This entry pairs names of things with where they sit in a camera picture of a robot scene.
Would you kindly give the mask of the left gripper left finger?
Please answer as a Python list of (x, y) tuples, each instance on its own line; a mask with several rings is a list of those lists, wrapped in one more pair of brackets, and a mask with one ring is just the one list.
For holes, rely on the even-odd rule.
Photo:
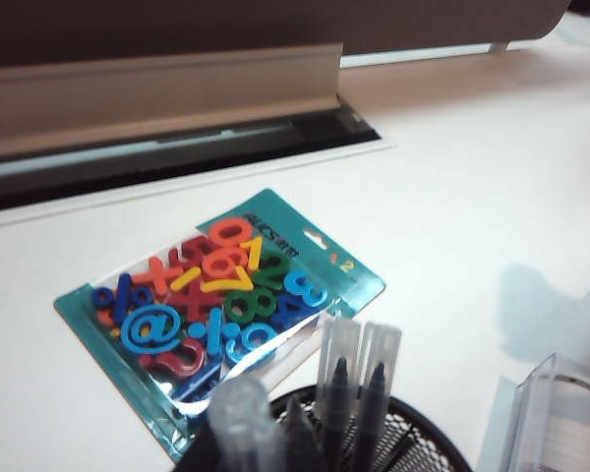
[(202, 432), (172, 469), (173, 472), (216, 470), (216, 441), (211, 432)]

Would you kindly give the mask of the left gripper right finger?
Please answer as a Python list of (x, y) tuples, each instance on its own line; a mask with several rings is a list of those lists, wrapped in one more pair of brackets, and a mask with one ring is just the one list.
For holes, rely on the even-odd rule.
[(313, 405), (304, 394), (294, 392), (275, 400), (274, 417), (284, 435), (285, 470), (328, 471)]

